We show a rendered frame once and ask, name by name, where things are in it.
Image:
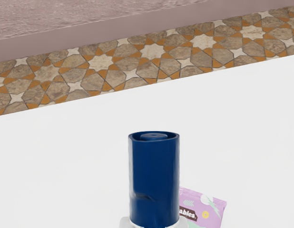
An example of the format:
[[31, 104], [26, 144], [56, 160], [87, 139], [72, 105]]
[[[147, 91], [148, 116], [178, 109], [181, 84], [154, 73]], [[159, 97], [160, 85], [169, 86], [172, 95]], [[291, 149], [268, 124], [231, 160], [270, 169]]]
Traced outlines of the dark blue cylindrical bottle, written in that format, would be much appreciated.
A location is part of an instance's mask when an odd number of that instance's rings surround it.
[[167, 228], [179, 220], [179, 134], [145, 131], [128, 136], [130, 220]]

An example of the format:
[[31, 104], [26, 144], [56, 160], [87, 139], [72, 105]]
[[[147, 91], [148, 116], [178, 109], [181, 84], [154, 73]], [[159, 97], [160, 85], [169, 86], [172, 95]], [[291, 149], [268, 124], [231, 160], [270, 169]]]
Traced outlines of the purple printed packet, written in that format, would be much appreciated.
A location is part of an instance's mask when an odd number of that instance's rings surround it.
[[227, 202], [184, 187], [179, 188], [179, 214], [189, 228], [221, 228]]

